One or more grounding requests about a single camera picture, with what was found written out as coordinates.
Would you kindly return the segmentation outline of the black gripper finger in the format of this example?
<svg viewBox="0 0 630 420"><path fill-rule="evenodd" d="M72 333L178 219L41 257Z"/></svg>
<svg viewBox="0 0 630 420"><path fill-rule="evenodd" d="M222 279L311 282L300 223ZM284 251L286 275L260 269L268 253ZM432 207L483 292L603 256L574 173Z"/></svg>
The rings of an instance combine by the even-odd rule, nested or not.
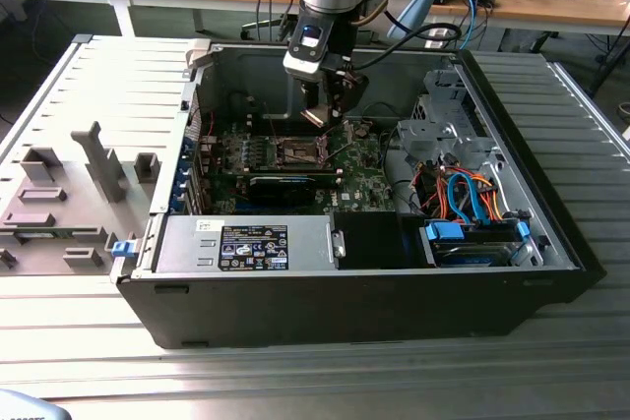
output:
<svg viewBox="0 0 630 420"><path fill-rule="evenodd" d="M300 88L303 93L304 98L304 109L310 110L316 108L319 101L319 90L320 90L320 82L319 81L307 81L307 80L299 80Z"/></svg>
<svg viewBox="0 0 630 420"><path fill-rule="evenodd" d="M325 94L332 119L340 119L354 109L369 86L369 79L354 70L327 73Z"/></svg>

